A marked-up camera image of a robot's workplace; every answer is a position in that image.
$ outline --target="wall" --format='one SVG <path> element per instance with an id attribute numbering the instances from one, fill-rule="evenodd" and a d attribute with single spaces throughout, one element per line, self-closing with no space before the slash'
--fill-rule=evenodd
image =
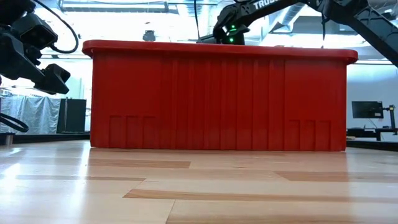
<path id="1" fill-rule="evenodd" d="M 81 78 L 71 76 L 66 82 L 69 92 L 64 96 L 72 99 L 82 99 L 84 94 L 84 85 Z"/>
<path id="2" fill-rule="evenodd" d="M 366 126 L 374 128 L 368 119 L 353 119 L 352 101 L 382 101 L 383 107 L 395 105 L 398 107 L 398 69 L 393 65 L 350 65 L 347 70 L 347 128 Z M 384 112 L 384 119 L 372 119 L 381 128 L 390 126 L 388 111 Z M 398 141 L 398 136 L 384 133 L 385 141 Z"/>

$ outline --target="computer monitor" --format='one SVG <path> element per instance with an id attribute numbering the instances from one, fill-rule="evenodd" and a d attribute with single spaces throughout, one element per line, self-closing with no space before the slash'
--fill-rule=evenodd
<path id="1" fill-rule="evenodd" d="M 353 101 L 352 105 L 354 118 L 384 118 L 381 101 Z"/>

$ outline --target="black cabinet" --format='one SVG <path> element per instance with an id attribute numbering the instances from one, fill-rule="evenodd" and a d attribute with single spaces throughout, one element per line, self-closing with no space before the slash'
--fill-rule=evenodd
<path id="1" fill-rule="evenodd" d="M 84 133 L 86 100 L 61 99 L 57 133 Z"/>

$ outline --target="bin rim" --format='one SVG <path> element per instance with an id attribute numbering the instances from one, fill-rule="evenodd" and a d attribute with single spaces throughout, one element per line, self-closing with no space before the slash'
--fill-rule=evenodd
<path id="1" fill-rule="evenodd" d="M 95 50 L 139 50 L 153 52 L 180 52 L 198 54 L 257 55 L 287 58 L 323 58 L 341 60 L 347 64 L 358 61 L 358 53 L 350 49 L 308 49 L 296 47 L 262 47 L 250 45 L 186 44 L 168 42 L 142 42 L 121 40 L 87 40 L 83 53 L 91 58 Z"/>

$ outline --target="gray curtain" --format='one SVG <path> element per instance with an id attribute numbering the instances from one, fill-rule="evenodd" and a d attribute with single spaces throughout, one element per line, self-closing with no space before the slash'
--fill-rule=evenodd
<path id="1" fill-rule="evenodd" d="M 1 112 L 17 118 L 29 127 L 27 133 L 0 124 L 0 133 L 56 134 L 61 99 L 15 96 L 1 98 Z"/>

